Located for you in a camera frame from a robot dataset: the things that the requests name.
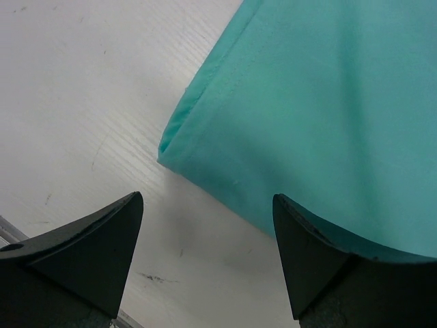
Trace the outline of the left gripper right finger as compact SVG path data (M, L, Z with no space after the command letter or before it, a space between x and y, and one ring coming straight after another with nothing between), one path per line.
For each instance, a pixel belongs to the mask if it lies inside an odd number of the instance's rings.
M435 327L436 259L341 228L286 195L272 216L292 316L301 327Z

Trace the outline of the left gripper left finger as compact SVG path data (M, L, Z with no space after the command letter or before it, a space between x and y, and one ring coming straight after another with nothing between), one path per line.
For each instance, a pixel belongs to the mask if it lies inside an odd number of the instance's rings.
M1 219L1 326L113 327L142 217L135 191L33 238Z

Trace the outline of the teal t-shirt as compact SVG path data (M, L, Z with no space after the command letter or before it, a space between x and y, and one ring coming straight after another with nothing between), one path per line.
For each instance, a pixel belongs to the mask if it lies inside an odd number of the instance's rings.
M244 1L158 162L268 234L282 193L436 255L436 2Z

